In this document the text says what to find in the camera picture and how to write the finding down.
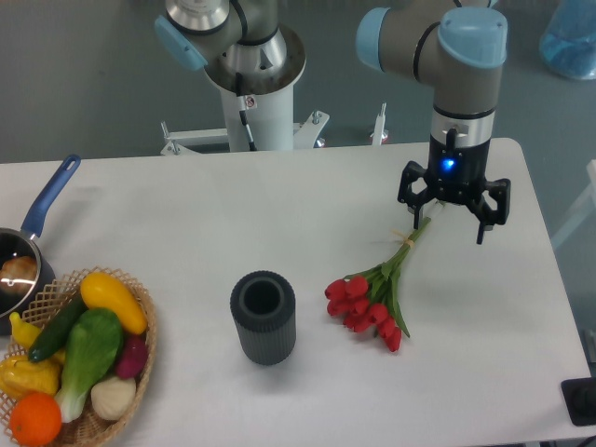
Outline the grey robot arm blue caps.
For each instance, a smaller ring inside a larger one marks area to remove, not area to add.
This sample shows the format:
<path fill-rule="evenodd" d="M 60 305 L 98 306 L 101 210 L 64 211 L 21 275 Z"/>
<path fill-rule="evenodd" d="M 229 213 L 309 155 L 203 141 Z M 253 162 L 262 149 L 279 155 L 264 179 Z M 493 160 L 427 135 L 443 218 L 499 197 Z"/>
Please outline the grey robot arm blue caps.
<path fill-rule="evenodd" d="M 293 87 L 305 49 L 279 21 L 277 2 L 168 1 L 155 31 L 181 66 L 204 71 L 219 89 L 232 151 L 296 147 Z M 468 208 L 481 232 L 507 221 L 510 182 L 485 176 L 507 38 L 490 1 L 413 1 L 361 20 L 363 64 L 434 91 L 428 162 L 409 162 L 398 191 L 415 218 L 438 199 Z"/>

